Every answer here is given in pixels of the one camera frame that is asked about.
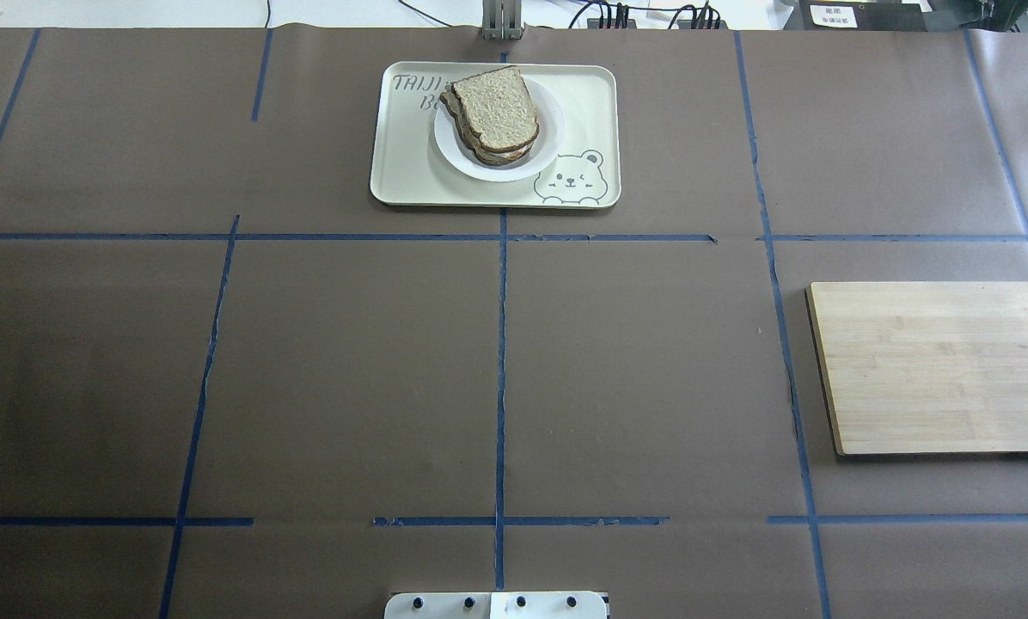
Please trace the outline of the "white round plate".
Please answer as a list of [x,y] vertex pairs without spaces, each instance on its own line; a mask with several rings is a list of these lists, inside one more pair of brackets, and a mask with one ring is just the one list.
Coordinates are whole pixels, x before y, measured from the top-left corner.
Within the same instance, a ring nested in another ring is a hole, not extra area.
[[536,106],[539,126],[537,139],[526,156],[503,166],[480,162],[462,143],[454,118],[443,103],[439,103],[432,121],[432,137],[440,156],[456,171],[479,181],[522,181],[552,165],[564,141],[566,116],[552,92],[529,77],[524,81]]

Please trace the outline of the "white bread slice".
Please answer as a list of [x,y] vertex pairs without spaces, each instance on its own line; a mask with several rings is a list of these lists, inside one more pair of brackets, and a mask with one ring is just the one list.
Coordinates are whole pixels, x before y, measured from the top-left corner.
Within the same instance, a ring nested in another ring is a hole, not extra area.
[[536,106],[515,65],[464,77],[449,88],[462,104],[463,117],[483,149],[514,151],[537,139]]

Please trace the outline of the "cream bear serving tray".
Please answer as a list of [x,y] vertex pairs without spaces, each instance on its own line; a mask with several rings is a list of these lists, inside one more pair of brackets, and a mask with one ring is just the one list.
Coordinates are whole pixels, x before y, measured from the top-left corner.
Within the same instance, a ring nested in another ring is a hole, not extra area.
[[621,196],[616,79],[597,65],[522,64],[562,106],[566,134],[559,156],[522,181],[479,181],[437,152],[432,121],[440,93],[494,63],[401,60],[382,75],[370,189],[396,206],[604,209]]

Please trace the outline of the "black power strip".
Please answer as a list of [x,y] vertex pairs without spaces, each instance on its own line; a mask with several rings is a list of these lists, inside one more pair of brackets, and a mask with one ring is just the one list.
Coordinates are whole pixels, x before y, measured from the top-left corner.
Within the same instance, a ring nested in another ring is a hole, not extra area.
[[656,8],[634,3],[609,3],[609,1],[579,1],[568,28],[584,25],[589,30],[636,30],[636,28],[663,28],[664,30],[727,30],[729,24],[721,12],[706,1],[686,3],[682,7]]

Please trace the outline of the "white pole with base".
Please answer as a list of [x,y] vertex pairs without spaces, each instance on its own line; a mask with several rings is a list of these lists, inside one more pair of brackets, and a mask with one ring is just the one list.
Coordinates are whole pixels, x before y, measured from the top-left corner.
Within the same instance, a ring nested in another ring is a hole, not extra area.
[[609,618],[597,591],[401,592],[389,597],[384,618]]

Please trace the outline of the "light wooden cutting board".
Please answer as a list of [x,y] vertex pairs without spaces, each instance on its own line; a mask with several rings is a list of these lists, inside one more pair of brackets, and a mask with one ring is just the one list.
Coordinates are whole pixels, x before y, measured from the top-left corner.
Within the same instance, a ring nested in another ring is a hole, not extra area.
[[840,456],[1028,453],[1028,281],[806,287]]

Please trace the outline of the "black box with label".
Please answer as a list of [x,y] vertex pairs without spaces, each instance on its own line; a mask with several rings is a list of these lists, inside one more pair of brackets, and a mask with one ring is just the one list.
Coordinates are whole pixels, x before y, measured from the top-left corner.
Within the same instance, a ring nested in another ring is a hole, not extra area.
[[785,31],[926,32],[918,3],[900,1],[792,1]]

